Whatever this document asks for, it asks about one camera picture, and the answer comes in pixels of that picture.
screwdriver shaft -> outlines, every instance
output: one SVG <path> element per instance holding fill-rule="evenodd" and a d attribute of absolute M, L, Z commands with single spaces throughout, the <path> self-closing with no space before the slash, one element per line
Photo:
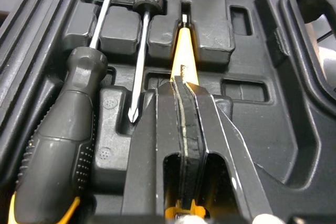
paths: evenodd
<path fill-rule="evenodd" d="M 142 20 L 142 31 L 140 37 L 138 59 L 136 61 L 137 63 L 133 82 L 131 107 L 128 111 L 128 117 L 132 123 L 134 123 L 139 116 L 139 101 L 142 87 L 143 69 L 147 51 L 147 37 L 148 37 L 150 19 L 151 19 L 150 13 L 145 12 Z"/>
<path fill-rule="evenodd" d="M 97 25 L 96 25 L 96 28 L 94 29 L 95 31 L 93 32 L 91 43 L 89 45 L 90 48 L 93 48 L 93 49 L 98 48 L 100 31 L 101 31 L 101 28 L 104 24 L 104 20 L 105 20 L 107 11 L 109 9 L 110 3 L 111 3 L 111 0 L 104 0 L 103 4 L 101 6 L 101 11 L 99 13 L 99 17 L 98 17 L 98 20 L 97 20 Z"/>

flathead screwdriver tip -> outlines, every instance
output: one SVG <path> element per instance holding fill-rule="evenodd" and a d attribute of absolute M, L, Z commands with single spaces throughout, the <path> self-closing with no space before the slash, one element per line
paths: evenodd
<path fill-rule="evenodd" d="M 188 15 L 187 14 L 182 14 L 182 23 L 186 25 L 188 23 Z"/>
<path fill-rule="evenodd" d="M 139 116 L 139 109 L 138 108 L 135 108 L 135 109 L 130 108 L 129 109 L 128 118 L 130 119 L 131 123 L 135 123 L 136 120 L 138 119 L 138 116 Z"/>

black plastic tool case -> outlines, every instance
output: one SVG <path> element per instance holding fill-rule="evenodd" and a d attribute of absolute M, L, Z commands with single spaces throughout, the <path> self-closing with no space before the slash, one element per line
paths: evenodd
<path fill-rule="evenodd" d="M 335 33 L 336 0 L 164 1 L 150 24 L 143 95 L 168 81 L 181 6 L 190 6 L 200 85 L 232 99 L 274 215 L 336 215 L 336 93 L 305 27 L 324 14 Z M 0 223 L 25 145 L 57 98 L 69 53 L 88 44 L 101 4 L 0 0 Z M 101 32 L 109 70 L 96 104 L 91 184 L 74 223 L 120 213 L 136 127 L 127 117 L 141 29 L 132 4 L 112 0 Z"/>

rectangular slot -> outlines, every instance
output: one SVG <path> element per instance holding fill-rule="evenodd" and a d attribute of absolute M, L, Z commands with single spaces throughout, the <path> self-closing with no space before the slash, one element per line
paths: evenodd
<path fill-rule="evenodd" d="M 334 10 L 326 0 L 297 0 L 297 2 L 320 69 L 328 85 L 336 91 Z"/>
<path fill-rule="evenodd" d="M 247 10 L 243 7 L 230 7 L 233 31 L 238 35 L 252 35 L 252 28 Z"/>
<path fill-rule="evenodd" d="M 162 84 L 169 82 L 169 73 L 148 73 L 146 75 L 145 89 L 157 89 Z"/>
<path fill-rule="evenodd" d="M 3 14 L 0 12 L 0 27 L 5 22 L 5 19 L 7 18 L 7 16 L 8 16 L 7 14 Z"/>
<path fill-rule="evenodd" d="M 267 102 L 269 99 L 266 85 L 262 82 L 224 79 L 221 91 L 222 95 L 227 95 L 233 100 Z"/>

phillips screwdriver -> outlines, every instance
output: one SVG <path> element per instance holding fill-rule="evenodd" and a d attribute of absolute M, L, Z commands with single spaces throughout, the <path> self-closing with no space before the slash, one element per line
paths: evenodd
<path fill-rule="evenodd" d="M 90 46 L 70 54 L 60 95 L 28 141 L 9 224 L 66 224 L 80 203 L 94 151 L 93 100 L 107 72 L 107 58 L 97 48 L 110 2 L 103 2 Z"/>
<path fill-rule="evenodd" d="M 151 20 L 151 15 L 163 12 L 163 0 L 134 0 L 133 9 L 143 14 L 143 17 L 140 45 L 133 82 L 132 101 L 131 107 L 128 111 L 128 117 L 132 123 L 134 123 L 139 116 L 139 103 L 143 79 L 143 69 L 147 51 L 149 22 Z"/>

